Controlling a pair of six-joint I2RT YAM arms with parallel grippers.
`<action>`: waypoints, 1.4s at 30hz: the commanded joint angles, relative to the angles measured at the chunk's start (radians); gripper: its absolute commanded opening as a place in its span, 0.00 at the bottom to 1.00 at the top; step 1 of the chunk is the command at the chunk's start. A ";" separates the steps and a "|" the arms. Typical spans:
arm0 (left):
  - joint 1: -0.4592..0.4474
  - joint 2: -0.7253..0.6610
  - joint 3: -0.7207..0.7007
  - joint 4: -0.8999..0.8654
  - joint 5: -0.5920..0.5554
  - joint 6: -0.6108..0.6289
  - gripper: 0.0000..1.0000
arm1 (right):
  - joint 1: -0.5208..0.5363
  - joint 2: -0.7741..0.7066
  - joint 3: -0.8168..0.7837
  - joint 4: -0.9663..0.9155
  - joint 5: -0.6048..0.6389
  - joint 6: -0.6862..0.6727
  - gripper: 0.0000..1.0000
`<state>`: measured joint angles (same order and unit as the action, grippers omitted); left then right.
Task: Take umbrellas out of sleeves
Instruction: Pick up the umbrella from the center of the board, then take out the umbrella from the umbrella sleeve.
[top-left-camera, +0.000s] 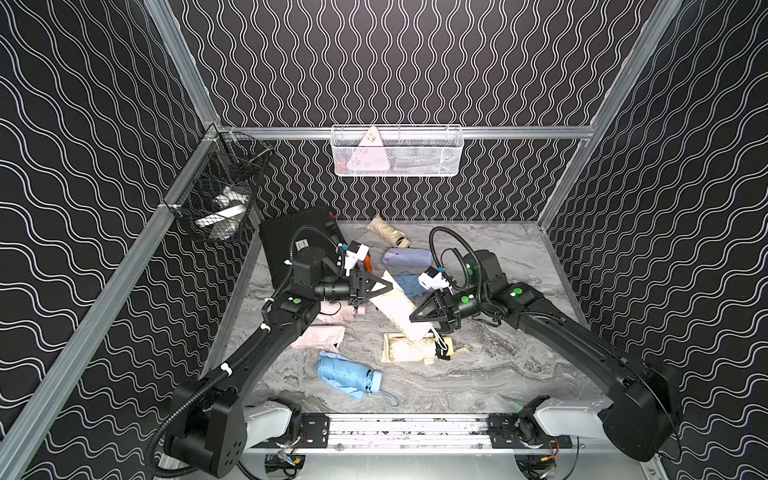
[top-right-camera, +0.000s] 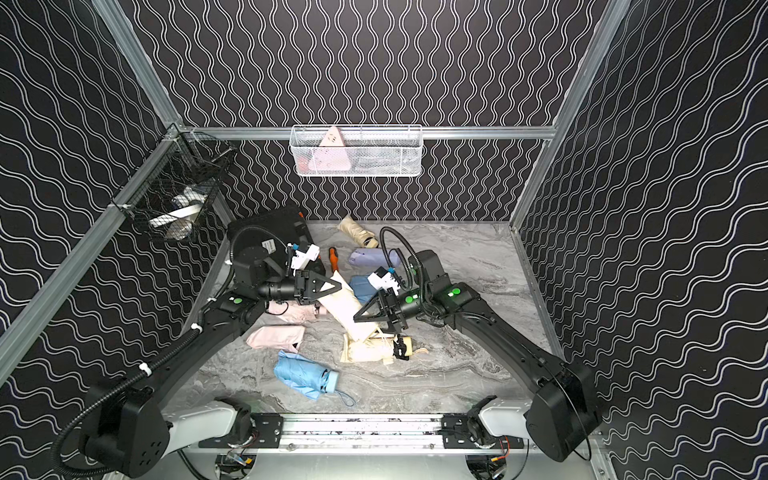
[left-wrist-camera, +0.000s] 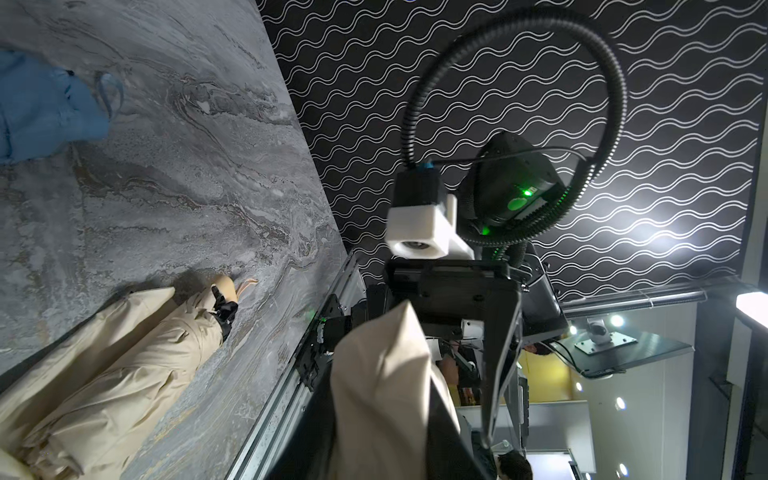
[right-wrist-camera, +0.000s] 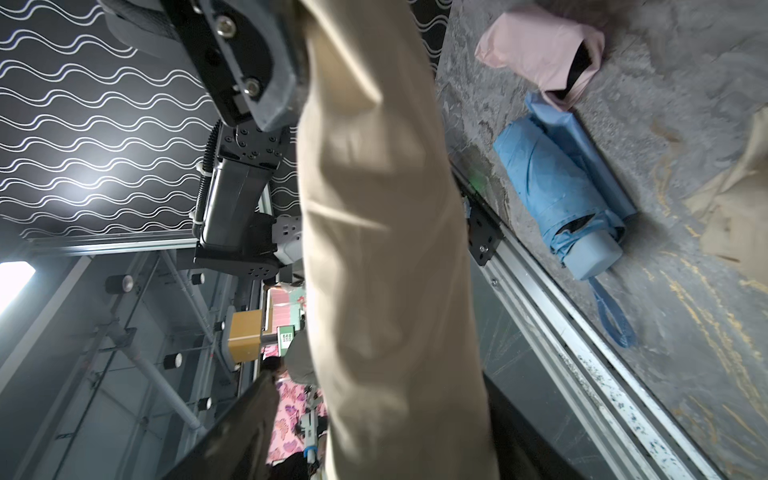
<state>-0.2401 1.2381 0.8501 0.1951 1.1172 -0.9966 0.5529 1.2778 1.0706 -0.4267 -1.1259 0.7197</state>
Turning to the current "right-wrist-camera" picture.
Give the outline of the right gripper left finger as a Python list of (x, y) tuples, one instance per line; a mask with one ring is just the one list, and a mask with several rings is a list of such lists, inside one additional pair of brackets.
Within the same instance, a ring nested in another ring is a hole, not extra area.
[(261, 373), (203, 439), (170, 469), (167, 480), (252, 480), (269, 476), (267, 456), (280, 396)]

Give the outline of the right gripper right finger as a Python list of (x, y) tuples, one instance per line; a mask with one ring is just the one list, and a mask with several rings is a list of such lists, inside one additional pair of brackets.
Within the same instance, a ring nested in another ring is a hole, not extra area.
[(501, 480), (583, 479), (487, 374), (483, 375), (483, 380)]

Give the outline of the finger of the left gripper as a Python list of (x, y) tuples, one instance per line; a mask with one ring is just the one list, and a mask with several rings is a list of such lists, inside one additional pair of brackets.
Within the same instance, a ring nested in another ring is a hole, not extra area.
[(228, 126), (298, 123), (309, 62), (298, 1), (163, 1), (164, 13)]

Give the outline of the cream sleeved umbrella front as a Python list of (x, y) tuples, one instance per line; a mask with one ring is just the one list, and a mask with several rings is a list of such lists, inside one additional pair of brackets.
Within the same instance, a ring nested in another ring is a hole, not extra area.
[(465, 214), (411, 9), (304, 7), (298, 179), (327, 474), (495, 479)]

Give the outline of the light blue umbrella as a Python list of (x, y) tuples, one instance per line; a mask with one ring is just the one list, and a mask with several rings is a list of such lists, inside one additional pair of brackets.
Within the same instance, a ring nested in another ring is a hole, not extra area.
[(493, 144), (543, 243), (578, 281), (590, 285), (600, 323), (620, 347), (636, 334), (598, 277), (623, 255), (626, 221), (637, 209), (577, 117), (525, 98), (527, 115), (509, 123)]

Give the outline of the pink umbrella sleeve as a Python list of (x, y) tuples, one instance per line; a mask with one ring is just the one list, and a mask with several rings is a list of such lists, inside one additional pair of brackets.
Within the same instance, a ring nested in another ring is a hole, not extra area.
[(482, 34), (475, 58), (535, 84), (559, 111), (571, 109), (599, 71), (605, 35), (529, 4), (502, 13)]

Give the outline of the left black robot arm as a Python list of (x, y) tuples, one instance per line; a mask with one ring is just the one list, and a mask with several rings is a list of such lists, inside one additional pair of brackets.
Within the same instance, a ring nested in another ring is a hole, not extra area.
[(198, 166), (194, 263), (257, 281), (301, 259), (301, 220), (264, 208), (308, 90), (296, 1), (104, 1), (128, 46), (183, 60), (218, 114)]

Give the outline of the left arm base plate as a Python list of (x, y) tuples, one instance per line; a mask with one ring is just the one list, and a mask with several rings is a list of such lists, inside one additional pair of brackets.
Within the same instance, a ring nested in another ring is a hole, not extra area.
[(485, 199), (469, 184), (457, 180), (465, 207), (469, 251), (476, 264), (485, 266), (504, 239), (501, 219)]

